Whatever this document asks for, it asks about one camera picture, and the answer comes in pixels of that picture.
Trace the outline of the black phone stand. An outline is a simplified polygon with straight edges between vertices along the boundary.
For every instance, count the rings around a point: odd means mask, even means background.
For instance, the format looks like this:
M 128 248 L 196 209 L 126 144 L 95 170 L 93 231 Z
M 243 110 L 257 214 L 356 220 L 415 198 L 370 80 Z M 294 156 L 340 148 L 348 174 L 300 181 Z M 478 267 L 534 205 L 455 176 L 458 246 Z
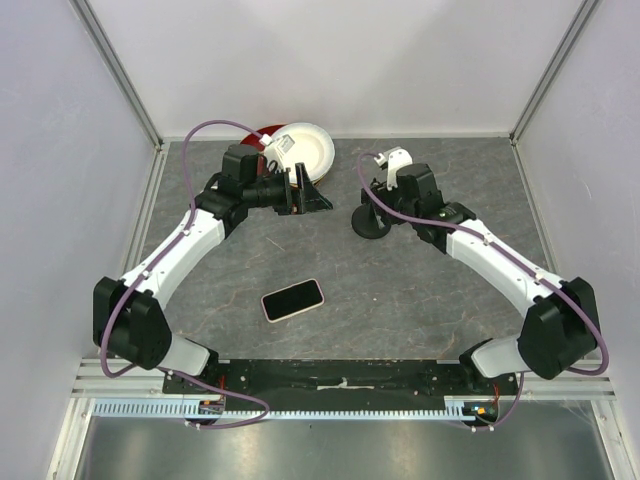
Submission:
M 391 223 L 386 213 L 380 210 L 364 191 L 361 191 L 360 205 L 351 215 L 351 227 L 360 237 L 377 240 L 390 232 Z

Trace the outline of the pink smartphone black screen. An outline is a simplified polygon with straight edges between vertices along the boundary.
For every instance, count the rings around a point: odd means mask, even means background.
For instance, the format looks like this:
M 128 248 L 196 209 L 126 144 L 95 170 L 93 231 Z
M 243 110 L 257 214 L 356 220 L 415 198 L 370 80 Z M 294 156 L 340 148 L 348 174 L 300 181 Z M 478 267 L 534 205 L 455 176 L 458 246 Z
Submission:
M 292 284 L 261 298 L 266 320 L 277 323 L 317 308 L 325 302 L 324 293 L 316 279 Z

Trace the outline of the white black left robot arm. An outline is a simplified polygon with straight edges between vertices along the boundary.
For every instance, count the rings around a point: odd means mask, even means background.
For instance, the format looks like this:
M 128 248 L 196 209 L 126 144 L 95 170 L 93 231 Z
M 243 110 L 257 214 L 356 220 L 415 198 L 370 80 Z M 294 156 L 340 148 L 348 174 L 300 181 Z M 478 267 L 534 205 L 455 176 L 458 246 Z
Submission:
M 177 287 L 253 208 L 281 216 L 332 209 L 303 164 L 292 172 L 260 173 L 265 157 L 254 147 L 230 146 L 222 167 L 191 201 L 176 229 L 137 267 L 118 279 L 102 278 L 93 292 L 93 341 L 101 354 L 133 367 L 185 373 L 185 382 L 208 393 L 219 382 L 216 352 L 173 333 L 164 309 Z M 290 176 L 296 178 L 292 186 Z

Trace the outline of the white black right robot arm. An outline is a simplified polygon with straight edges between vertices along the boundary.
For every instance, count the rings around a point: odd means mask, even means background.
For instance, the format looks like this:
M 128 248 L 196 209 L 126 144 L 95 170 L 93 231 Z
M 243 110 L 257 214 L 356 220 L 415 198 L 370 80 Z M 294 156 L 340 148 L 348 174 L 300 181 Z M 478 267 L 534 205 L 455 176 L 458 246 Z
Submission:
M 418 237 L 465 264 L 496 288 L 523 318 L 519 334 L 480 342 L 461 357 L 458 381 L 477 394 L 495 377 L 532 372 L 551 380 L 598 351 L 604 373 L 610 355 L 602 336 L 593 287 L 576 277 L 567 281 L 529 261 L 496 237 L 464 205 L 442 199 L 433 172 L 409 161 L 389 171 L 384 182 L 363 182 L 352 227 L 368 239 L 385 236 L 392 225 L 409 224 Z

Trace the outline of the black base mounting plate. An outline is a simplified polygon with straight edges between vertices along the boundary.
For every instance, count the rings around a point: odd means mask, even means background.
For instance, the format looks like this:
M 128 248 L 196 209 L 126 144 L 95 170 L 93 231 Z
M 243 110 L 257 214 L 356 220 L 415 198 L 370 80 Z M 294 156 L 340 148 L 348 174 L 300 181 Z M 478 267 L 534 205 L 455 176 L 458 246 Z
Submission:
M 232 359 L 207 365 L 200 382 L 273 402 L 282 396 L 361 391 L 409 396 L 513 395 L 517 376 L 485 379 L 457 361 Z

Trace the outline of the aluminium frame post right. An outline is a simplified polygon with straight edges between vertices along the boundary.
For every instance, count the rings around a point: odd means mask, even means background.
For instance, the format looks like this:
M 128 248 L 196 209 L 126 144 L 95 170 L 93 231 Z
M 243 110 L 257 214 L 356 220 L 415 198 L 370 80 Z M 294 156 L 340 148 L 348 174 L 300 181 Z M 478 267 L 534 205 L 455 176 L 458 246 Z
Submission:
M 509 134 L 512 147 L 516 147 L 523 137 L 600 4 L 600 0 L 583 0 L 578 5 L 575 14 Z

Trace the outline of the aluminium frame post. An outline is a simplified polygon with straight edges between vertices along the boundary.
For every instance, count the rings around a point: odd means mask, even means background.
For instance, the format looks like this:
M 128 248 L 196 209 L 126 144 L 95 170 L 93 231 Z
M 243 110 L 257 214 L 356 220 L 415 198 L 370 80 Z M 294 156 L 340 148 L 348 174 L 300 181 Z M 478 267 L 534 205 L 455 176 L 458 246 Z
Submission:
M 583 0 L 578 5 L 575 14 L 509 134 L 512 147 L 516 147 L 523 137 L 600 4 L 600 0 Z
M 110 41 L 105 28 L 101 24 L 91 2 L 87 0 L 70 0 L 69 3 L 85 27 L 90 39 L 145 135 L 154 146 L 154 149 L 159 151 L 164 143 L 162 135 L 159 133 L 148 110 L 144 106 L 140 95 Z

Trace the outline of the aluminium front rail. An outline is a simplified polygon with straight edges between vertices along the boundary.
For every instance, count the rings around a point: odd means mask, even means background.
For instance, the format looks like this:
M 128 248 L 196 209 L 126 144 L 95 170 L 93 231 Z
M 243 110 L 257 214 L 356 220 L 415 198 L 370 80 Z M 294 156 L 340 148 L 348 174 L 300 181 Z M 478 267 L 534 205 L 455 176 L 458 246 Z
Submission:
M 72 398 L 181 398 L 162 392 L 164 375 L 138 367 L 118 378 L 106 377 L 98 359 L 82 359 L 72 386 Z M 525 401 L 615 401 L 614 387 L 607 374 L 596 377 L 564 372 L 554 380 L 543 380 L 533 373 L 524 377 Z

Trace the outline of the aluminium frame post left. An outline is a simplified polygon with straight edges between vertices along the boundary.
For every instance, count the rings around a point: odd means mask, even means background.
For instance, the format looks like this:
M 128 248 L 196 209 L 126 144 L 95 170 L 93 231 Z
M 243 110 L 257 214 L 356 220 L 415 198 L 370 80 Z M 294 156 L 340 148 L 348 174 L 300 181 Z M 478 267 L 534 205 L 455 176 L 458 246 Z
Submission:
M 154 149 L 159 151 L 164 143 L 162 135 L 159 133 L 148 110 L 144 106 L 140 95 L 110 41 L 105 28 L 101 24 L 91 2 L 87 0 L 70 0 L 69 3 L 85 27 L 90 39 L 145 135 L 154 146 Z

